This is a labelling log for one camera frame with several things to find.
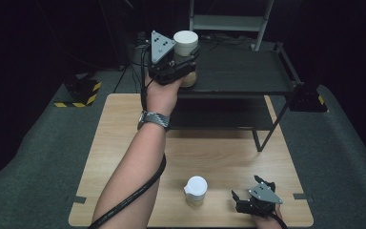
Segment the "white cylinder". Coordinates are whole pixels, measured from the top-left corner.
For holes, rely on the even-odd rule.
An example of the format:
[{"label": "white cylinder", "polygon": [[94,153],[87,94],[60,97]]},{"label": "white cylinder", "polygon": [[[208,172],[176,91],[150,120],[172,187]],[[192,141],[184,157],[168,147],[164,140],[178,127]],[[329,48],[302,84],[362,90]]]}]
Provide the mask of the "white cylinder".
[{"label": "white cylinder", "polygon": [[198,35],[193,31],[178,31],[173,36],[176,44],[174,53],[181,56],[190,56],[190,52],[197,47]]}]

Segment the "table top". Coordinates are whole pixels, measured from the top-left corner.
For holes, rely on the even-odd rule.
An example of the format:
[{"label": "table top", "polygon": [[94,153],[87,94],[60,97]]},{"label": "table top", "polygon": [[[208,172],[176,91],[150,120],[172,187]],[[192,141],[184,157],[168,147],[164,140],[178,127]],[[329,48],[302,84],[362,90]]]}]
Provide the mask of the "table top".
[{"label": "table top", "polygon": [[[70,225],[91,224],[95,204],[136,133],[141,110],[139,94],[108,96],[76,194],[86,200],[73,204]],[[288,226],[311,226],[314,220],[307,200],[294,197],[303,190],[279,126],[262,153],[252,138],[252,132],[244,131],[169,131],[165,150],[168,163],[149,227],[252,227],[249,215],[235,211],[231,190],[241,199],[249,198],[248,190],[257,185],[254,175],[275,182]],[[192,176],[204,177],[209,186],[197,208],[187,204],[183,192]]]}]

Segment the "white cup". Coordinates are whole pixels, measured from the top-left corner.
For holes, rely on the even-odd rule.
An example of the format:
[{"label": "white cup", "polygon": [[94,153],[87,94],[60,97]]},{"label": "white cup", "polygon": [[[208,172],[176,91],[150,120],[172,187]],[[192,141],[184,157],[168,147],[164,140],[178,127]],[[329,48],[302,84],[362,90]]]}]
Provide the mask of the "white cup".
[{"label": "white cup", "polygon": [[178,31],[173,36],[174,53],[181,56],[190,56],[190,52],[197,47],[198,35],[193,31]]},{"label": "white cup", "polygon": [[203,177],[191,177],[184,187],[186,200],[192,207],[200,206],[207,193],[207,181]]}]

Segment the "black cable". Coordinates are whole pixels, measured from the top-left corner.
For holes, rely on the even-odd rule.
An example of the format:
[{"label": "black cable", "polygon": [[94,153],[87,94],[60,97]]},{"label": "black cable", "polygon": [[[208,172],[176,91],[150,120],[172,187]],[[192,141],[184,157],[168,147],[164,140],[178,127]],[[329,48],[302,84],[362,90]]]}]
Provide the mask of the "black cable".
[{"label": "black cable", "polygon": [[113,207],[109,212],[107,212],[101,218],[97,219],[94,223],[91,224],[91,226],[88,227],[88,229],[99,228],[105,222],[107,222],[110,218],[114,217],[117,213],[122,211],[128,205],[130,205],[134,200],[138,199],[142,194],[144,194],[148,189],[150,189],[157,180],[159,180],[160,176],[162,175],[163,171],[165,170],[165,167],[166,167],[166,157],[165,157],[165,155],[163,155],[162,162],[160,163],[158,170],[150,178],[150,180],[148,180],[147,183],[145,183],[141,188],[139,188],[129,197],[127,197],[122,202],[120,202],[117,206]]},{"label": "black cable", "polygon": [[82,59],[79,59],[78,57],[76,57],[76,56],[74,56],[74,55],[70,54],[69,52],[65,51],[65,50],[64,50],[64,48],[62,48],[61,43],[59,42],[59,39],[58,39],[58,37],[56,36],[56,33],[55,33],[54,29],[53,29],[53,28],[52,28],[52,26],[51,26],[51,23],[50,23],[50,21],[49,21],[49,18],[48,18],[48,17],[47,17],[47,15],[44,13],[44,10],[43,10],[43,7],[41,7],[40,1],[36,0],[35,2],[37,3],[37,7],[38,7],[38,9],[40,10],[40,12],[42,13],[42,15],[43,15],[43,17],[44,17],[44,21],[46,22],[47,26],[49,27],[50,32],[51,32],[52,36],[54,37],[55,43],[56,43],[57,47],[59,48],[59,50],[60,50],[61,52],[63,52],[65,55],[69,56],[70,58],[72,58],[72,59],[74,59],[74,60],[76,60],[76,61],[78,61],[78,62],[80,62],[80,63],[83,63],[83,64],[85,64],[85,65],[87,65],[87,66],[94,67],[94,68],[96,68],[96,69],[101,69],[101,70],[118,71],[117,69],[104,68],[104,67],[101,67],[101,66],[94,65],[94,64],[92,64],[92,63],[86,62],[86,61],[84,61],[84,60],[82,60]]},{"label": "black cable", "polygon": [[270,213],[269,217],[277,220],[278,224],[280,224],[282,229],[288,229],[287,225],[285,224],[285,222],[283,221],[283,219],[281,219],[278,215]]}]

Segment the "metal shelf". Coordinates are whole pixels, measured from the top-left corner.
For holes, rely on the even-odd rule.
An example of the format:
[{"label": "metal shelf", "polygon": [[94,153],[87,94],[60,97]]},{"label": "metal shelf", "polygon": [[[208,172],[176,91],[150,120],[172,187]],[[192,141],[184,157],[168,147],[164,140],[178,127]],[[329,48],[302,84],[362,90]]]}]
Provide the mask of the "metal shelf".
[{"label": "metal shelf", "polygon": [[260,31],[263,17],[194,15],[193,30]]},{"label": "metal shelf", "polygon": [[267,0],[263,16],[199,15],[194,13],[194,0],[190,1],[190,30],[257,31],[252,49],[258,51],[269,21],[274,0]]}]

